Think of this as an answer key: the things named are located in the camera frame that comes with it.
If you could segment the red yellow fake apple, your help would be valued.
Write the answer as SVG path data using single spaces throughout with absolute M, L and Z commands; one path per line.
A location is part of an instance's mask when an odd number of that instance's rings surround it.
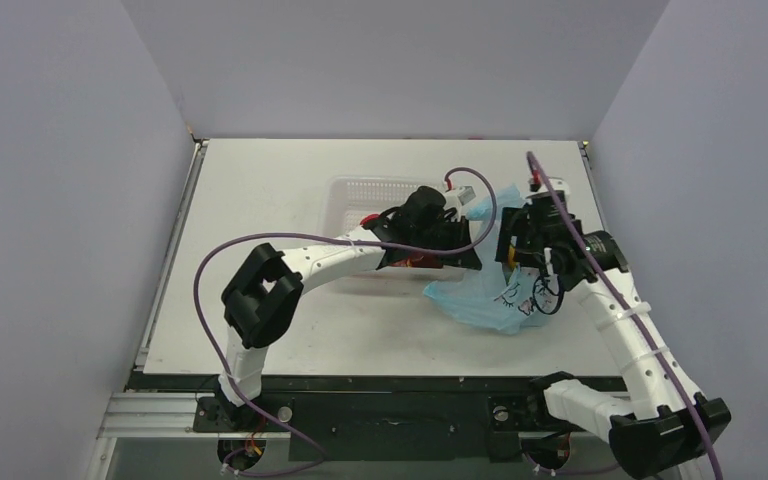
M 509 246 L 504 261 L 504 265 L 507 268 L 513 270 L 519 265 L 518 261 L 516 260 L 516 255 L 517 253 L 515 247 Z

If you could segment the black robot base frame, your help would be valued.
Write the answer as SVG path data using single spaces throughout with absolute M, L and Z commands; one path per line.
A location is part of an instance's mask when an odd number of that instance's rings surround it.
M 191 431 L 216 434 L 220 452 L 264 451 L 268 435 L 289 442 L 292 461 L 519 459 L 524 446 L 555 448 L 574 426 L 536 413 L 529 377 L 267 375 L 254 403 L 270 419 L 220 396 L 217 375 L 134 372 L 138 393 L 192 395 Z

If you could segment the light blue plastic bag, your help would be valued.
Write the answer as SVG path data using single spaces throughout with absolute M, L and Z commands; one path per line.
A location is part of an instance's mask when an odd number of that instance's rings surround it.
M 423 294 L 440 311 L 457 322 L 475 328 L 514 335 L 526 328 L 542 327 L 560 309 L 558 283 L 536 269 L 510 267 L 495 260 L 502 209 L 521 207 L 523 194 L 512 184 L 495 193 L 497 212 L 491 217 L 491 200 L 476 201 L 466 218 L 478 224 L 478 231 L 491 231 L 475 248 L 482 263 L 455 281 L 433 281 Z

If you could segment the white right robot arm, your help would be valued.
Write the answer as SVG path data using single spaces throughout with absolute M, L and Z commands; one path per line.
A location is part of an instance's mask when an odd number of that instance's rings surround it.
M 574 301 L 595 326 L 626 386 L 625 400 L 567 372 L 532 381 L 526 418 L 538 427 L 565 421 L 606 442 L 619 467 L 646 479 L 676 470 L 704 479 L 701 459 L 730 423 L 720 398 L 707 397 L 660 336 L 629 264 L 606 231 L 586 233 L 562 193 L 536 193 L 502 211 L 496 259 L 534 268 L 560 301 Z

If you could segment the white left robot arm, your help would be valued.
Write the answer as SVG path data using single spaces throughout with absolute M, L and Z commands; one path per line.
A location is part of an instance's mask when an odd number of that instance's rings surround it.
M 267 349 L 287 332 L 304 294 L 388 267 L 480 269 L 463 212 L 474 197 L 470 186 L 446 193 L 421 186 L 403 204 L 323 244 L 283 251 L 256 246 L 221 294 L 230 370 L 220 377 L 220 418 L 235 430 L 255 423 Z

